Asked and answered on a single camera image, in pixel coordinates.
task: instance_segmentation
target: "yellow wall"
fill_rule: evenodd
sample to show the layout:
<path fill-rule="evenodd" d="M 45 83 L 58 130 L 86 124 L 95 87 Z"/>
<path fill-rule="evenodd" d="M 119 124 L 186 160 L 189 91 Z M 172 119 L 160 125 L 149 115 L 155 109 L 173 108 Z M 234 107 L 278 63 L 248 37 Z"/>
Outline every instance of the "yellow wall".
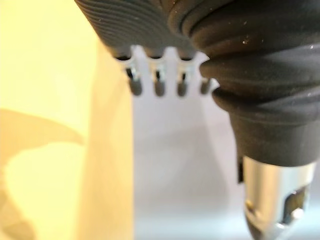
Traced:
<path fill-rule="evenodd" d="M 72 0 L 0 0 L 0 11 L 0 239 L 132 239 L 119 65 Z"/>

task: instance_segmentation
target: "ribbed rubber grip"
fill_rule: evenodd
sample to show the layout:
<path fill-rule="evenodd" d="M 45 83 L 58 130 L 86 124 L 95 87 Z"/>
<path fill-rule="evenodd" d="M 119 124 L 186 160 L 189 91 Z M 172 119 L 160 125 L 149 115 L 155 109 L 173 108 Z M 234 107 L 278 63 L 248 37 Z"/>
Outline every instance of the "ribbed rubber grip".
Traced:
<path fill-rule="evenodd" d="M 299 166 L 320 158 L 320 0 L 162 0 L 169 28 L 209 61 L 239 157 Z"/>
<path fill-rule="evenodd" d="M 129 55 L 131 45 L 145 47 L 150 57 L 158 57 L 158 49 L 168 46 L 178 47 L 186 56 L 195 53 L 189 39 L 172 34 L 165 15 L 148 0 L 75 2 L 115 58 Z"/>

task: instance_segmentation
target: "white surface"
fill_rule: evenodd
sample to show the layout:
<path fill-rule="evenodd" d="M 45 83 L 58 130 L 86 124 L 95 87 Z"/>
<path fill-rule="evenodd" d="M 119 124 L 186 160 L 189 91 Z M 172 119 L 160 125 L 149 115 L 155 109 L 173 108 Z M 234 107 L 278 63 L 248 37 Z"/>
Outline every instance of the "white surface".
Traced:
<path fill-rule="evenodd" d="M 200 76 L 186 97 L 176 94 L 176 59 L 167 54 L 165 96 L 153 92 L 146 59 L 138 49 L 143 94 L 133 102 L 136 240 L 250 240 L 237 184 L 236 146 L 226 112 Z M 198 56 L 202 62 L 204 56 Z M 311 201 L 291 240 L 320 239 L 320 169 Z"/>

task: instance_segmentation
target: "black rubber cover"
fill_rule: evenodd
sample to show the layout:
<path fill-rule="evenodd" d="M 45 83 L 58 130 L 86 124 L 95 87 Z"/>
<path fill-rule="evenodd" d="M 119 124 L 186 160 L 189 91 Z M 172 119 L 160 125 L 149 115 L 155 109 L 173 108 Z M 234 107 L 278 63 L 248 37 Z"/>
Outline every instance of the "black rubber cover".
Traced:
<path fill-rule="evenodd" d="M 200 85 L 200 93 L 206 95 L 211 87 L 211 78 L 207 78 L 206 81 L 202 81 Z"/>
<path fill-rule="evenodd" d="M 195 54 L 190 40 L 172 34 L 159 5 L 148 0 L 75 0 L 115 58 L 130 57 L 130 46 L 141 45 L 148 56 L 177 47 L 182 58 Z"/>
<path fill-rule="evenodd" d="M 156 81 L 153 83 L 154 92 L 158 97 L 162 97 L 166 91 L 166 84 L 164 81 Z"/>
<path fill-rule="evenodd" d="M 187 93 L 187 90 L 188 90 L 188 84 L 186 82 L 179 82 L 177 84 L 177 94 L 179 97 L 184 97 Z"/>
<path fill-rule="evenodd" d="M 142 93 L 142 84 L 140 80 L 129 80 L 131 93 L 135 96 L 140 96 Z"/>
<path fill-rule="evenodd" d="M 209 61 L 238 159 L 279 166 L 320 157 L 320 0 L 162 0 L 169 28 Z"/>

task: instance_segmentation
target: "cream-colored surface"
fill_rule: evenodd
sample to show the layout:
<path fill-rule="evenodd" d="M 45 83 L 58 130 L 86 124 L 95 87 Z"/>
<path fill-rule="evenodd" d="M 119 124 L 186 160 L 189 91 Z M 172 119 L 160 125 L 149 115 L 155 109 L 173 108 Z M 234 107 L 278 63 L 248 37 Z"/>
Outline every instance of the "cream-colored surface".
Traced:
<path fill-rule="evenodd" d="M 0 10 L 0 239 L 132 239 L 120 67 L 72 0 L 1 0 Z"/>

